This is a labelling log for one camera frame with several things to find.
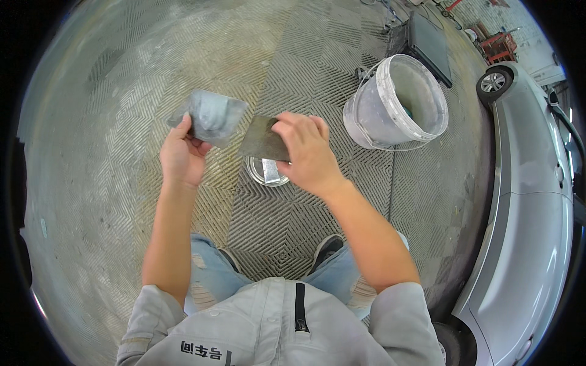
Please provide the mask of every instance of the shoe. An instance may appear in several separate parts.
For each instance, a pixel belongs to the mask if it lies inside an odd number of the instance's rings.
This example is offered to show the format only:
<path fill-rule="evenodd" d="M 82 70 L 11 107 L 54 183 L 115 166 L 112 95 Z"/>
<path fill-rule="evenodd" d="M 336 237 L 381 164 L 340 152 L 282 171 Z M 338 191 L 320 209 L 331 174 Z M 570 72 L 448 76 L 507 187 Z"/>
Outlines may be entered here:
<path fill-rule="evenodd" d="M 220 253 L 222 253 L 222 255 L 224 257 L 226 257 L 226 259 L 228 259 L 228 262 L 230 262 L 230 264 L 232 265 L 232 268 L 234 268 L 236 273 L 242 274 L 242 272 L 240 272 L 240 263 L 238 262 L 238 259 L 236 259 L 234 254 L 230 253 L 226 249 L 218 249 L 218 250 L 220 251 Z"/>
<path fill-rule="evenodd" d="M 319 243 L 318 247 L 315 250 L 314 254 L 314 264 L 311 266 L 311 269 L 305 274 L 309 276 L 315 269 L 322 264 L 326 259 L 334 255 L 335 252 L 342 249 L 344 246 L 344 239 L 339 234 L 332 234 L 322 240 Z"/>

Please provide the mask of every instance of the small tin can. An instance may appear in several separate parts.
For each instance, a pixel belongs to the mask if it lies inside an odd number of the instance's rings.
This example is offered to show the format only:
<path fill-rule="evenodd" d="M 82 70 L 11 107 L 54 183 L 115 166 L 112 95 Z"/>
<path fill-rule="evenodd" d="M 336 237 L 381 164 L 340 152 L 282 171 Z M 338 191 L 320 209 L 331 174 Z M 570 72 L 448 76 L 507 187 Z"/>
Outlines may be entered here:
<path fill-rule="evenodd" d="M 246 161 L 246 171 L 250 177 L 263 186 L 278 187 L 289 181 L 289 178 L 275 171 L 274 160 L 253 158 L 252 156 L 247 156 L 244 160 Z"/>

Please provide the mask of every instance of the white bucket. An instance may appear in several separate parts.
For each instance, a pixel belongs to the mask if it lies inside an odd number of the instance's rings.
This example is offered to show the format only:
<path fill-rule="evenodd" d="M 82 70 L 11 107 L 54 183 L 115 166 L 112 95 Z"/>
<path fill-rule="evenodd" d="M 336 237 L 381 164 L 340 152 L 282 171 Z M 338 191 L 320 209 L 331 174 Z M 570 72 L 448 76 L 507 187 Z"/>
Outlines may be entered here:
<path fill-rule="evenodd" d="M 405 109 L 411 111 L 411 119 Z M 384 59 L 376 75 L 344 105 L 344 126 L 366 149 L 428 142 L 448 126 L 448 104 L 434 76 L 406 54 Z"/>

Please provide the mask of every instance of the light blue jeans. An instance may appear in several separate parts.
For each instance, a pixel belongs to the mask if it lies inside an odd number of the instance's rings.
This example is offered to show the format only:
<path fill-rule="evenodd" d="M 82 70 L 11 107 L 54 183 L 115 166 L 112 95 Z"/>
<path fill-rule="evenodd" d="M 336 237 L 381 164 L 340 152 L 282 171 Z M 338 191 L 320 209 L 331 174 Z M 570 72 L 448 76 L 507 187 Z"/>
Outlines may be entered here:
<path fill-rule="evenodd" d="M 409 249 L 406 237 L 400 232 L 398 234 Z M 237 273 L 206 237 L 191 234 L 191 253 L 190 291 L 185 298 L 187 315 L 224 301 L 241 287 L 253 282 Z M 361 279 L 352 250 L 347 244 L 301 281 L 336 296 L 360 319 L 370 313 L 370 305 L 376 297 L 374 289 Z"/>

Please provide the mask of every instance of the bucket handle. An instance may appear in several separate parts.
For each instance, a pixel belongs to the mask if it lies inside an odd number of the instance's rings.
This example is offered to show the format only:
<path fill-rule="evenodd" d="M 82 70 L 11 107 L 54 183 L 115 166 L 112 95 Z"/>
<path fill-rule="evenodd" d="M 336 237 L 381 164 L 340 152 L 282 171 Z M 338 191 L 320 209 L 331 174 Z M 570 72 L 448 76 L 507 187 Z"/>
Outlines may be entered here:
<path fill-rule="evenodd" d="M 377 67 L 378 65 L 380 65 L 383 61 L 385 61 L 386 57 L 382 60 L 380 60 L 379 62 L 377 62 L 376 64 L 374 64 L 362 77 L 362 79 L 360 80 L 360 83 L 358 84 L 358 90 L 360 90 L 360 88 L 362 88 L 364 86 L 364 84 L 362 84 L 366 78 L 367 75 L 370 75 L 370 72 Z M 370 137 L 367 136 L 365 134 L 365 132 L 362 130 L 362 126 L 360 126 L 360 124 L 358 123 L 358 106 L 357 106 L 357 100 L 358 100 L 358 90 L 356 91 L 356 96 L 354 97 L 354 105 L 352 106 L 352 110 L 354 112 L 354 120 L 356 121 L 356 126 L 358 127 L 358 130 L 360 130 L 360 133 L 364 136 L 364 138 L 366 138 L 366 140 L 368 141 L 368 143 L 370 144 L 370 146 L 374 147 L 375 149 L 379 149 L 379 150 L 385 150 L 385 151 L 391 151 L 391 152 L 404 152 L 404 151 L 411 151 L 411 150 L 416 150 L 419 148 L 422 148 L 423 146 L 427 145 L 431 140 L 425 141 L 424 143 L 422 143 L 419 146 L 416 146 L 414 148 L 409 148 L 409 149 L 385 149 L 385 148 L 378 148 L 376 146 L 374 146 L 370 140 Z"/>

